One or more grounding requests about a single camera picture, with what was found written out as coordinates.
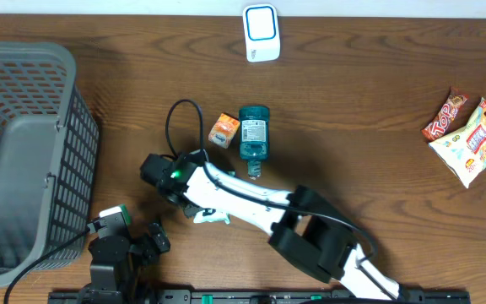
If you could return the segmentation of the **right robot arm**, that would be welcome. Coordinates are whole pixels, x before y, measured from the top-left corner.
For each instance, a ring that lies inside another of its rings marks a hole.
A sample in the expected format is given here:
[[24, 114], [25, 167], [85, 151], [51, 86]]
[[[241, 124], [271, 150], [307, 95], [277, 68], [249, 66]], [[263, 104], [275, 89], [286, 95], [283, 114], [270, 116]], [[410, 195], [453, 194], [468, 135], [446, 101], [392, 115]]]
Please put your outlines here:
[[259, 187], [221, 171], [203, 152], [176, 158], [148, 155], [140, 177], [189, 216], [212, 209], [261, 229], [280, 256], [316, 280], [336, 280], [358, 298], [406, 297], [371, 262], [375, 241], [308, 187]]

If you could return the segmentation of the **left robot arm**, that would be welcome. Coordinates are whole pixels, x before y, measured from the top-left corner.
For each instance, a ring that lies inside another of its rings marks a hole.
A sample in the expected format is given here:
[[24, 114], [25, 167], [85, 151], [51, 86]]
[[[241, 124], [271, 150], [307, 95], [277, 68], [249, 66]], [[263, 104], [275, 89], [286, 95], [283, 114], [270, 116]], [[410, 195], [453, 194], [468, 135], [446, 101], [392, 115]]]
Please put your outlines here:
[[156, 303], [157, 292], [141, 283], [143, 269], [156, 264], [170, 250], [170, 241], [160, 222], [148, 225], [140, 237], [130, 236], [127, 225], [96, 220], [89, 228], [97, 237], [89, 244], [91, 282], [80, 291], [81, 303]]

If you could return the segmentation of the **blue mouthwash bottle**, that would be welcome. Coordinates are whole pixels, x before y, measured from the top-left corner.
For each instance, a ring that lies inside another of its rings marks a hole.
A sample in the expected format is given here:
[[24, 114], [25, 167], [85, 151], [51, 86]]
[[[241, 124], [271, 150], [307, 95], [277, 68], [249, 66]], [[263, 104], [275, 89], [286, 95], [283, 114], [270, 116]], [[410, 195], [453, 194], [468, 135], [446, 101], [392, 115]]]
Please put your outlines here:
[[240, 158], [247, 162], [250, 179], [262, 175], [262, 163], [269, 156], [269, 118], [266, 106], [243, 106], [239, 110]]

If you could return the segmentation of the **yellow snack bag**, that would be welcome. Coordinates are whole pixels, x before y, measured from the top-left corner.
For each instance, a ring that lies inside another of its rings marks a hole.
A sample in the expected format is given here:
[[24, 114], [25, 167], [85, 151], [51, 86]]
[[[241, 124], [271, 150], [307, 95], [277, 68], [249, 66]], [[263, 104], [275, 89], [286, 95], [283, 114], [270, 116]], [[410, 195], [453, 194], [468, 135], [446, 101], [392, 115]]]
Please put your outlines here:
[[429, 147], [469, 188], [486, 168], [486, 99], [481, 98], [464, 127], [430, 142]]

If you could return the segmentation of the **red Top chocolate bar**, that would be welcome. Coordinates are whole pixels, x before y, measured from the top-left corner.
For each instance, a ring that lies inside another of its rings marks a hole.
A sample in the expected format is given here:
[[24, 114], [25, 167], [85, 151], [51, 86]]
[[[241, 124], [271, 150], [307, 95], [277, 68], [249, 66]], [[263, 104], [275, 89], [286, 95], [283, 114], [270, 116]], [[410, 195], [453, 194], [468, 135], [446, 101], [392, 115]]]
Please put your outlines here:
[[434, 141], [445, 135], [467, 101], [468, 95], [462, 94], [457, 88], [450, 87], [450, 93], [434, 120], [422, 130], [425, 138], [429, 141]]

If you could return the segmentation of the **teal wet wipes pack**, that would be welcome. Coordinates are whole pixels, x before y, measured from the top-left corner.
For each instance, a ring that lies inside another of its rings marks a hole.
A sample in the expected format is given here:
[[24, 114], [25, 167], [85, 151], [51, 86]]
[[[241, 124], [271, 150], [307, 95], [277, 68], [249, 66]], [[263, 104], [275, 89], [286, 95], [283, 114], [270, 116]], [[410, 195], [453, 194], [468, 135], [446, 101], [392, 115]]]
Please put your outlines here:
[[195, 224], [224, 222], [226, 225], [230, 224], [230, 215], [217, 209], [219, 205], [219, 194], [217, 188], [209, 186], [205, 190], [198, 190], [198, 186], [192, 187], [194, 196], [199, 202], [200, 211], [197, 211], [193, 217]]

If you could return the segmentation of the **small orange snack packet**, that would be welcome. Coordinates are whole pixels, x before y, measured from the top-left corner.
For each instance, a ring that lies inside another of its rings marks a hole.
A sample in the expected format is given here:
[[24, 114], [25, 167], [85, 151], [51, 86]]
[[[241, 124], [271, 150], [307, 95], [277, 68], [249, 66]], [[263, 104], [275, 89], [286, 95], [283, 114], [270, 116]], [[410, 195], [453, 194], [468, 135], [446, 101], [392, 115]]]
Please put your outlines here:
[[213, 125], [208, 140], [221, 148], [228, 149], [239, 127], [240, 121], [237, 118], [222, 113]]

